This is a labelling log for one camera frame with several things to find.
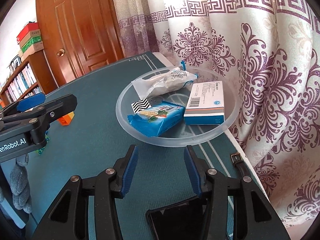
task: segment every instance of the teal tablecloth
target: teal tablecloth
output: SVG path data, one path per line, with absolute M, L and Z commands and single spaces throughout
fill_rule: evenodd
M 122 90 L 135 78 L 164 65 L 150 52 L 124 59 L 83 76 L 47 96 L 47 101 L 74 94 L 78 99 L 69 126 L 54 122 L 50 142 L 41 156 L 30 153 L 27 166 L 33 216 L 39 222 L 45 211 L 74 174 L 87 178 L 99 174 L 125 155 L 129 145 L 139 147 L 139 161 L 130 192 L 116 200 L 124 240 L 151 240 L 145 212 L 194 196 L 183 160 L 183 148 L 165 148 L 138 141 L 116 119 L 115 105 Z M 194 146 L 200 158 L 231 177 L 237 171 L 230 161 L 236 149 L 225 134 Z M 228 233 L 232 234 L 232 200 L 229 201 Z M 95 239 L 93 197 L 89 211 L 90 239 Z M 30 219 L 29 235 L 35 224 Z

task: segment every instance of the black phone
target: black phone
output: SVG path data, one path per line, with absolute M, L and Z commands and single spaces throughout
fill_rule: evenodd
M 208 208 L 209 200 L 192 197 L 148 210 L 146 218 L 154 240 L 198 240 Z

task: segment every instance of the door knob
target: door knob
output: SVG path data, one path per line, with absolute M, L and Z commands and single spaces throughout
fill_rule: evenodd
M 64 49 L 59 49 L 57 52 L 57 56 L 62 57 L 64 55 L 64 52 L 65 52 Z

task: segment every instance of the curtain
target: curtain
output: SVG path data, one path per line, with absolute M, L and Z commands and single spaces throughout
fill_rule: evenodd
M 127 57 L 151 50 L 158 52 L 147 0 L 113 0 L 122 45 Z
M 305 0 L 147 0 L 159 51 L 240 97 L 231 132 L 286 227 L 320 208 L 320 22 Z

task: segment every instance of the blue snack package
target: blue snack package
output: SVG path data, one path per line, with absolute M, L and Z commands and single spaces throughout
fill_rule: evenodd
M 183 120 L 183 106 L 162 101 L 159 105 L 128 115 L 129 124 L 147 137 L 159 136 Z

